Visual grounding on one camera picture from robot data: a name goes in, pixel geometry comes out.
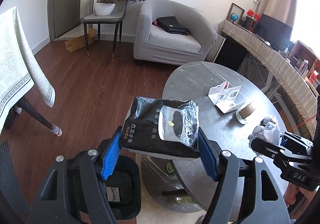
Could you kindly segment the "white paper ball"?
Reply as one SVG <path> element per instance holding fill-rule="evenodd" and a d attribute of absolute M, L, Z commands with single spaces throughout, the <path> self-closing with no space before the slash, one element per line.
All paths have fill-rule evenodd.
<path fill-rule="evenodd" d="M 262 139 L 276 146 L 280 145 L 280 129 L 277 118 L 274 115 L 265 117 L 260 125 L 253 129 L 248 139 L 250 148 L 252 148 L 252 142 L 255 139 Z"/>

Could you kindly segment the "black rice bag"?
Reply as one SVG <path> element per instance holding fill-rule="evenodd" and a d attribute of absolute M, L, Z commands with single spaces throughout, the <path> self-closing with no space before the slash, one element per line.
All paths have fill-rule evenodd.
<path fill-rule="evenodd" d="M 158 133 L 159 112 L 163 106 L 186 108 L 193 121 L 193 136 L 186 142 L 163 141 Z M 124 121 L 119 144 L 123 149 L 169 160 L 195 160 L 198 149 L 199 107 L 193 100 L 163 100 L 137 96 Z"/>

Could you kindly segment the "brown cardboard tape roll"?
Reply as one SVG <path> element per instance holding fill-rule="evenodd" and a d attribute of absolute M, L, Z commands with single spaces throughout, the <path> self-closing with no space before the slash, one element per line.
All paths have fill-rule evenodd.
<path fill-rule="evenodd" d="M 239 123 L 241 123 L 242 125 L 245 125 L 248 120 L 249 117 L 253 114 L 253 112 L 255 111 L 255 107 L 253 105 L 253 103 L 248 103 L 247 105 L 245 105 L 243 108 L 240 108 L 235 116 L 236 119 L 238 120 Z"/>

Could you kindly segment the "clear plastic cup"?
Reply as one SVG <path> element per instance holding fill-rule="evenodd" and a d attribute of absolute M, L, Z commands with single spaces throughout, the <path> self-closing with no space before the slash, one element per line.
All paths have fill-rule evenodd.
<path fill-rule="evenodd" d="M 163 106 L 159 112 L 159 137 L 163 141 L 184 143 L 193 136 L 193 121 L 186 108 Z"/>

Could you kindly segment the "white torn paper box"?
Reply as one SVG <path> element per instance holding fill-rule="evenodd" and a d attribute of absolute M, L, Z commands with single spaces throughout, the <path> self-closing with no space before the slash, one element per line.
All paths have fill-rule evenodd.
<path fill-rule="evenodd" d="M 208 97 L 219 110 L 227 114 L 240 109 L 244 102 L 235 103 L 236 97 L 239 94 L 241 86 L 229 87 L 229 81 L 225 81 L 220 85 L 211 87 Z"/>

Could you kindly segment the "dark green trash bin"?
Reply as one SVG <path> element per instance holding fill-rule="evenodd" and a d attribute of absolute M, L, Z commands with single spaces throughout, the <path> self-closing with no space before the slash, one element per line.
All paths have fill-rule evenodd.
<path fill-rule="evenodd" d="M 70 160 L 68 175 L 75 217 L 80 223 L 81 213 L 89 215 L 91 223 L 111 223 L 112 215 L 116 220 L 134 219 L 141 210 L 138 165 L 121 155 L 106 180 L 100 173 L 101 166 L 101 155 L 89 156 L 86 151 Z"/>

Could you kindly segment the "beige fringed tablecloth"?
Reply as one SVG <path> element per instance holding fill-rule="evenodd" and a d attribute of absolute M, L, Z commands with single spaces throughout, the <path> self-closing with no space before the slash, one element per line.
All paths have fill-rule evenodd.
<path fill-rule="evenodd" d="M 238 25 L 223 20 L 219 23 L 219 30 L 245 47 L 277 79 L 304 119 L 310 135 L 314 136 L 317 97 L 291 64 L 254 34 Z"/>

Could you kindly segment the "wooden bookshelf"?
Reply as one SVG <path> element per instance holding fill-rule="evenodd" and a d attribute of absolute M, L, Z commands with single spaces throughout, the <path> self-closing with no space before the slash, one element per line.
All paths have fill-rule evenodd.
<path fill-rule="evenodd" d="M 301 41 L 297 41 L 289 54 L 292 66 L 307 82 L 309 87 L 315 90 L 319 85 L 319 55 Z"/>

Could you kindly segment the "black table leg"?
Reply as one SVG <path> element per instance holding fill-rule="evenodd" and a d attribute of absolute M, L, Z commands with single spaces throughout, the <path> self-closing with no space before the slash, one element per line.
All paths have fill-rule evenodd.
<path fill-rule="evenodd" d="M 17 102 L 18 107 L 25 110 L 30 116 L 32 116 L 35 120 L 42 123 L 44 126 L 46 126 L 53 134 L 56 136 L 62 135 L 62 130 L 60 127 L 51 124 L 48 120 L 46 120 L 23 96 L 19 99 Z"/>

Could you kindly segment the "black monitor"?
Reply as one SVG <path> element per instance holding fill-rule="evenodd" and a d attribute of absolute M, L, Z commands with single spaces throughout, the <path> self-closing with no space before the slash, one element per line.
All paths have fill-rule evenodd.
<path fill-rule="evenodd" d="M 291 33 L 291 26 L 265 14 L 261 15 L 254 29 L 254 34 L 281 51 L 287 47 L 289 51 L 293 49 L 294 43 L 290 41 Z"/>

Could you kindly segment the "cardboard box on floor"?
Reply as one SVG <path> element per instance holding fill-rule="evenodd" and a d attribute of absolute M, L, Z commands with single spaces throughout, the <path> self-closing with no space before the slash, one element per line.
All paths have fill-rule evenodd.
<path fill-rule="evenodd" d="M 87 29 L 88 44 L 92 45 L 95 43 L 95 29 Z M 86 46 L 85 36 L 81 35 L 79 37 L 73 38 L 65 42 L 65 47 L 68 51 L 74 52 Z"/>

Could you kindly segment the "small blue globe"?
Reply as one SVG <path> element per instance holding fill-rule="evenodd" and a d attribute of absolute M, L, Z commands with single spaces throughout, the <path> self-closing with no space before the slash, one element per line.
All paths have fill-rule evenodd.
<path fill-rule="evenodd" d="M 231 13 L 230 19 L 231 19 L 232 23 L 236 23 L 239 20 L 239 17 L 236 13 Z"/>

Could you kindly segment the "black handbag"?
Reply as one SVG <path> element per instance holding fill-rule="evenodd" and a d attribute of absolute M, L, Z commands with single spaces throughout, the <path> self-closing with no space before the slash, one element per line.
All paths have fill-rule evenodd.
<path fill-rule="evenodd" d="M 157 18 L 152 24 L 160 27 L 169 34 L 190 35 L 189 28 L 180 25 L 175 16 Z"/>

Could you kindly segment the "potted green plant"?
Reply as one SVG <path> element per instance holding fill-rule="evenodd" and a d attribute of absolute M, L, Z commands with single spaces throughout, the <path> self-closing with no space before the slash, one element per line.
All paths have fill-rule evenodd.
<path fill-rule="evenodd" d="M 95 15 L 98 15 L 98 16 L 111 15 L 117 3 L 120 3 L 120 2 L 127 3 L 128 1 L 132 3 L 139 3 L 145 0 L 97 0 L 94 8 L 94 13 Z"/>

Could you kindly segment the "grey side chair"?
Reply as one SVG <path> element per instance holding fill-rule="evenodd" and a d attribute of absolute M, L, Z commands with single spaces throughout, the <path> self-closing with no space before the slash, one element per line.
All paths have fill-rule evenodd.
<path fill-rule="evenodd" d="M 93 24 L 98 25 L 98 40 L 100 40 L 101 25 L 115 25 L 114 36 L 113 36 L 113 49 L 112 49 L 112 59 L 114 59 L 114 53 L 116 50 L 117 39 L 121 43 L 123 20 L 126 15 L 127 2 L 117 2 L 115 4 L 106 3 L 95 3 L 94 12 L 88 16 L 85 16 L 81 22 L 84 25 L 85 34 L 85 46 L 87 55 L 89 56 L 89 40 L 88 40 L 88 30 L 87 25 Z"/>

